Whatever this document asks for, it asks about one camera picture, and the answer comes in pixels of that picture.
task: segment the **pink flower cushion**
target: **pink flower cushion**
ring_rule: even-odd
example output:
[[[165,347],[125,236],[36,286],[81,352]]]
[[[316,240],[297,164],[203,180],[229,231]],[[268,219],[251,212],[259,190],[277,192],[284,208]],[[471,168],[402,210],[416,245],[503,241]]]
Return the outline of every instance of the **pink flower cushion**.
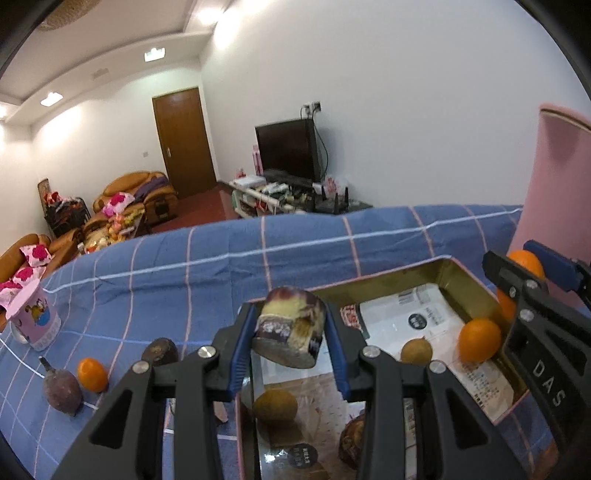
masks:
[[[45,273],[45,267],[37,267],[33,268],[27,265],[26,267],[22,267],[12,278],[12,281],[24,287],[27,285],[31,280],[38,280],[43,276]]]
[[[8,304],[12,301],[15,295],[22,289],[22,287],[11,280],[0,283],[0,305],[6,310]]]
[[[42,244],[21,247],[21,252],[25,255],[27,263],[33,268],[43,267],[52,259],[49,250]]]
[[[109,203],[107,203],[102,212],[109,218],[113,215],[119,215],[135,201],[135,197],[129,193],[119,192],[111,197]]]

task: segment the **blue gripper pad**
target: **blue gripper pad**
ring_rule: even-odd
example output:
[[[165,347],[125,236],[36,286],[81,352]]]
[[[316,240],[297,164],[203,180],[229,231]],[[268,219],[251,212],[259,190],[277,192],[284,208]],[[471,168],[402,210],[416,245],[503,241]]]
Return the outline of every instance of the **blue gripper pad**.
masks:
[[[345,350],[341,344],[341,339],[337,332],[337,326],[335,325],[335,318],[333,317],[333,313],[329,306],[326,306],[324,336],[326,337],[326,345],[329,348],[330,362],[332,363],[333,373],[335,375],[336,388],[343,395],[343,399],[348,400],[351,394],[351,389],[349,386]]]
[[[579,290],[582,278],[577,271],[576,264],[571,259],[535,240],[527,241],[523,248],[538,257],[548,280],[564,291]]]
[[[230,360],[228,391],[231,393],[232,398],[242,388],[242,381],[246,376],[246,370],[251,360],[251,342],[255,334],[258,312],[253,305],[244,304],[238,311],[238,321],[242,316],[246,316],[246,318],[238,335],[234,354]]]

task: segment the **orange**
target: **orange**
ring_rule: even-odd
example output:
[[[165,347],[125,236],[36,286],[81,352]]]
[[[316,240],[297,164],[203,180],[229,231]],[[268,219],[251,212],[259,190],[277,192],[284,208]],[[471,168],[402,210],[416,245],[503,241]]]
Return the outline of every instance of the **orange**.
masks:
[[[100,393],[109,386],[107,370],[94,358],[81,360],[78,364],[77,373],[80,385],[91,392]]]
[[[532,252],[528,252],[527,250],[516,250],[507,255],[507,257],[512,259],[516,264],[533,273],[536,277],[542,280],[546,279],[542,263]],[[496,296],[499,299],[503,317],[506,318],[506,320],[513,320],[515,318],[516,310],[515,302],[498,288],[496,289]]]
[[[503,342],[501,329],[489,319],[473,319],[465,324],[457,339],[460,360],[481,363],[499,351]]]

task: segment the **pink bottle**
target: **pink bottle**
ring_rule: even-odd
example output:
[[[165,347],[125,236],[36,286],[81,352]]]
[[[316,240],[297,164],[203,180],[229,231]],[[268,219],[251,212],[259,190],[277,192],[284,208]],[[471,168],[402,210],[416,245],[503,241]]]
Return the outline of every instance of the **pink bottle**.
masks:
[[[521,220],[509,251],[537,240],[565,257],[591,261],[591,122],[545,103],[540,107],[538,146]],[[581,302],[550,285],[571,306]]]

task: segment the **recessed light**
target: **recessed light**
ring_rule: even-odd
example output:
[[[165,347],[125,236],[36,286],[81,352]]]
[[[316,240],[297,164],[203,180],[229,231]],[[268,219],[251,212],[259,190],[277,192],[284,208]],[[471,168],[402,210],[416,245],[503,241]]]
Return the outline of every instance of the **recessed light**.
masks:
[[[49,92],[49,94],[47,95],[47,98],[44,98],[43,100],[41,100],[41,104],[43,106],[55,105],[57,102],[59,102],[63,98],[64,98],[64,96],[57,93],[57,92]]]
[[[204,8],[197,14],[199,21],[208,27],[219,22],[223,12],[217,8]]]
[[[166,48],[152,48],[152,50],[144,53],[145,61],[154,61],[163,59],[166,55]]]

